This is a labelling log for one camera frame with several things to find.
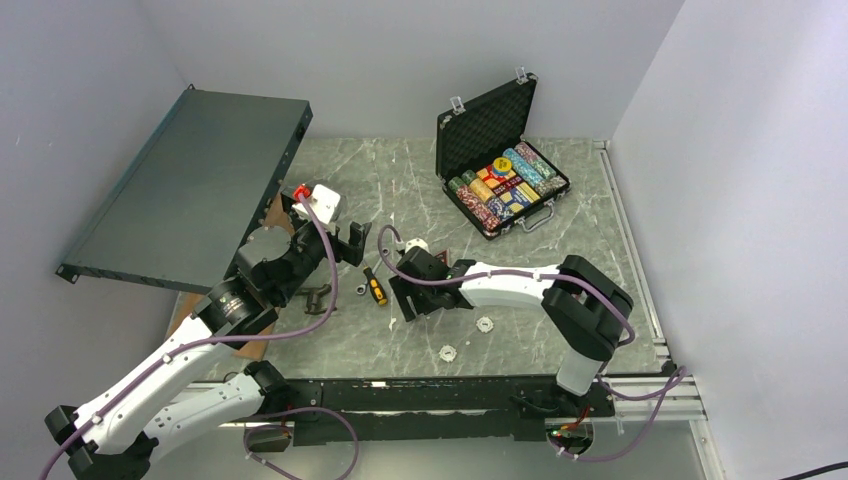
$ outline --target case lid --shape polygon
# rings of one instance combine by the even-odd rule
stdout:
[[[517,71],[517,80],[464,105],[454,97],[454,109],[438,116],[436,175],[442,180],[447,182],[469,168],[482,168],[482,159],[491,161],[521,141],[538,78],[524,75],[523,69]]]

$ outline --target black tool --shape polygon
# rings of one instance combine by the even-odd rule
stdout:
[[[389,299],[386,298],[386,291],[383,290],[383,286],[380,285],[380,281],[377,280],[377,276],[374,275],[374,271],[371,270],[371,267],[368,266],[368,263],[365,262],[364,259],[362,260],[362,263],[365,265],[365,268],[362,269],[362,273],[365,274],[365,278],[368,283],[368,290],[371,291],[371,296],[374,297],[374,301],[380,306],[389,303]]]
[[[304,287],[299,289],[295,295],[306,297],[306,309],[303,313],[307,315],[321,315],[327,309],[321,306],[321,297],[330,293],[330,284],[325,283],[321,287]]]

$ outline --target screwdriver handle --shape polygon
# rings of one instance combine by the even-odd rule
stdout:
[[[374,297],[374,301],[377,302],[377,305],[383,306],[389,303],[389,299],[386,298],[386,292],[383,290],[383,286],[380,285],[380,281],[377,280],[377,277],[374,275],[374,271],[371,270],[371,267],[366,265],[365,268],[362,269],[362,272],[365,273],[368,290],[371,291],[371,296]]]

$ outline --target wrench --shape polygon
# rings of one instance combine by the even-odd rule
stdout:
[[[383,249],[383,255],[388,255],[388,254],[389,254],[389,249],[384,248]],[[377,270],[379,270],[381,266],[383,266],[383,257],[382,256],[380,257],[379,260],[377,260],[377,264],[374,265],[374,268],[371,269],[371,271],[374,272],[374,275],[377,274]],[[365,295],[365,292],[367,292],[367,291],[368,291],[368,284],[367,283],[363,283],[362,285],[356,286],[356,294],[359,295],[359,296]]]

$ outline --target marble tabletop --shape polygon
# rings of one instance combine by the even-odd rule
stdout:
[[[451,262],[472,258],[499,266],[544,266],[568,254],[586,257],[631,294],[630,322],[637,333],[618,349],[610,373],[659,371],[644,299],[618,224],[600,155],[589,139],[529,139],[572,181],[556,203],[554,218],[532,233],[513,229],[485,240],[441,190],[435,174],[435,139],[311,139],[303,141],[286,183],[322,182],[346,196],[340,217],[343,234],[350,221],[373,222],[366,260],[377,263],[376,234],[393,223],[405,240],[423,238],[431,252],[448,249]],[[390,244],[389,235],[386,243]],[[304,337],[272,342],[265,359],[288,378],[383,378],[427,376],[553,374],[565,340],[543,313],[512,308],[451,310],[405,322],[396,299],[378,307],[359,296],[359,268],[339,265],[338,310]],[[389,288],[388,269],[377,276]],[[329,282],[326,262],[304,286]],[[281,311],[274,331],[295,330],[317,317],[303,313],[303,298]],[[488,316],[494,329],[481,333],[475,321]],[[439,350],[451,345],[451,363]],[[230,358],[204,377],[220,380],[240,371],[247,360]]]

